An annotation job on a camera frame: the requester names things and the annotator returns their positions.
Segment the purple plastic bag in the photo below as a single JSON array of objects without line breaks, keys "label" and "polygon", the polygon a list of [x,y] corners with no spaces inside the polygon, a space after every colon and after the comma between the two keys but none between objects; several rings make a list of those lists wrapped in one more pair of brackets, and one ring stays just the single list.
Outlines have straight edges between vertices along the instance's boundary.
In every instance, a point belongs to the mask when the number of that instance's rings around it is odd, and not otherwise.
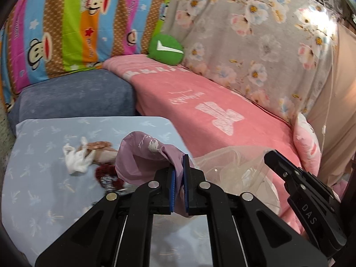
[{"label": "purple plastic bag", "polygon": [[174,211],[187,217],[184,192],[181,190],[183,179],[184,153],[171,144],[163,144],[156,138],[134,131],[123,138],[116,155],[115,170],[126,183],[140,186],[154,179],[157,170],[174,166],[176,172]]}]

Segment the pink white pillow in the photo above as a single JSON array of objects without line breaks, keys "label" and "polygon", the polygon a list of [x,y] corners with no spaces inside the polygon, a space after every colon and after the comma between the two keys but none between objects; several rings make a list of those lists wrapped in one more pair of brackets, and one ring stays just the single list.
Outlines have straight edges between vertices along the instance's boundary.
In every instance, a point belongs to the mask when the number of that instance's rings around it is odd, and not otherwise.
[{"label": "pink white pillow", "polygon": [[305,171],[317,176],[322,158],[319,141],[302,113],[298,113],[294,123],[293,142]]}]

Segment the dark red velvet scrunchie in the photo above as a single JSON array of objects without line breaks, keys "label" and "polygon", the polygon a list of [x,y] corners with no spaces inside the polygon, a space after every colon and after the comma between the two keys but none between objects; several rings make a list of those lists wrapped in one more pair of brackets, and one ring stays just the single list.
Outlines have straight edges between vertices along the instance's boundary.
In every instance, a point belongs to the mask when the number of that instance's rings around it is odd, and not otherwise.
[{"label": "dark red velvet scrunchie", "polygon": [[110,175],[112,177],[118,177],[114,165],[101,165],[95,170],[95,178],[99,182],[100,178],[104,175]]}]

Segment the beige sock with brown trim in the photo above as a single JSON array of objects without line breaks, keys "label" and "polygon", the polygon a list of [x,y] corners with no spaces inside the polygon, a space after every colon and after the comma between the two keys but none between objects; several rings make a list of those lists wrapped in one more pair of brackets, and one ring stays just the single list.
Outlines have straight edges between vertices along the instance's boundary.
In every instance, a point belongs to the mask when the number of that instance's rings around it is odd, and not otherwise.
[{"label": "beige sock with brown trim", "polygon": [[113,165],[116,160],[118,150],[112,148],[112,144],[106,141],[88,142],[78,148],[81,151],[85,148],[84,158],[90,157],[95,165]]}]

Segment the pink blanket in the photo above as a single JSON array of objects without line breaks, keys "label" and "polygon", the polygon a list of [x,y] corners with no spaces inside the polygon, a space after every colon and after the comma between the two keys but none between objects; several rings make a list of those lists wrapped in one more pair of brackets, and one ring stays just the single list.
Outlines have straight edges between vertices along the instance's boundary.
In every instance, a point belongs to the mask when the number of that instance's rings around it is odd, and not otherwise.
[{"label": "pink blanket", "polygon": [[286,122],[207,78],[143,54],[112,57],[103,68],[133,86],[141,115],[169,119],[193,157],[227,146],[264,146],[301,166]]}]

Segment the white crumpled cloth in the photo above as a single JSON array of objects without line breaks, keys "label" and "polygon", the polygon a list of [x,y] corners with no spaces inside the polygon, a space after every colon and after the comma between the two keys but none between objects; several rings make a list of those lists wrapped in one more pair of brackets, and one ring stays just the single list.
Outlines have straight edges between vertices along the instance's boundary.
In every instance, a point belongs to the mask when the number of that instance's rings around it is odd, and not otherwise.
[{"label": "white crumpled cloth", "polygon": [[74,173],[87,173],[88,167],[93,163],[95,157],[95,150],[90,150],[88,141],[85,137],[81,138],[80,149],[77,150],[70,144],[66,144],[62,148],[65,165],[69,175]]}]

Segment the beige curtain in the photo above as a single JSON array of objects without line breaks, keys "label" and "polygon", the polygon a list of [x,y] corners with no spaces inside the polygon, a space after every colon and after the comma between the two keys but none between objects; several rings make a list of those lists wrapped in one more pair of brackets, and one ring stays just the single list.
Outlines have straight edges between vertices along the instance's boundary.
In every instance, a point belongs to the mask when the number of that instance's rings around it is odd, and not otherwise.
[{"label": "beige curtain", "polygon": [[318,177],[332,186],[355,154],[355,34],[343,25],[334,68],[307,120],[324,144]]}]

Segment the dark blue velvet pillow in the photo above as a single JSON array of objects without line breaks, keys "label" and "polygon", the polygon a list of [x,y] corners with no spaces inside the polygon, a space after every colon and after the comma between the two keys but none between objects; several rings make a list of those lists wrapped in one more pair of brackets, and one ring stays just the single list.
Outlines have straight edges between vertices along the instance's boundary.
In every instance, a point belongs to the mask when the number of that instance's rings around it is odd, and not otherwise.
[{"label": "dark blue velvet pillow", "polygon": [[27,119],[134,116],[134,88],[104,69],[76,72],[22,90],[8,114],[12,131]]}]

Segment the green round plush cushion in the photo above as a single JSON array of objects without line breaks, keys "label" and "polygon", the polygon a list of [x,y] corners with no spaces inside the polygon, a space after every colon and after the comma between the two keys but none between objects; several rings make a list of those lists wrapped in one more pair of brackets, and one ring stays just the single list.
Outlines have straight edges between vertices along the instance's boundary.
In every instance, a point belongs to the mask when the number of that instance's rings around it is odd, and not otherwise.
[{"label": "green round plush cushion", "polygon": [[172,36],[157,34],[150,41],[147,57],[166,65],[175,66],[183,60],[183,46]]}]

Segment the grey floral sheet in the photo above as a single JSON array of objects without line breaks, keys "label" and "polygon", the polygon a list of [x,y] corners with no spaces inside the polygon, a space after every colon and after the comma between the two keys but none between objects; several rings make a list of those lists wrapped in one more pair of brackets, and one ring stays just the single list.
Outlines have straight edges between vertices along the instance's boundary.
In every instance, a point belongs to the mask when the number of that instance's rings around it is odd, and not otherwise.
[{"label": "grey floral sheet", "polygon": [[314,106],[337,45],[315,0],[171,0],[163,27],[183,65],[293,123]]}]

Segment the colourful monkey striped sheet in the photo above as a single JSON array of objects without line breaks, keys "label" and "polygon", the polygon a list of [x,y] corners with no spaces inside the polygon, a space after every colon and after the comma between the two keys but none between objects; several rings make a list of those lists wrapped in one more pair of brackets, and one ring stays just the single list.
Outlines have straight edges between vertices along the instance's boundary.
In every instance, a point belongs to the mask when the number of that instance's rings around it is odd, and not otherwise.
[{"label": "colourful monkey striped sheet", "polygon": [[170,0],[18,0],[1,27],[1,100],[24,88],[145,54]]}]

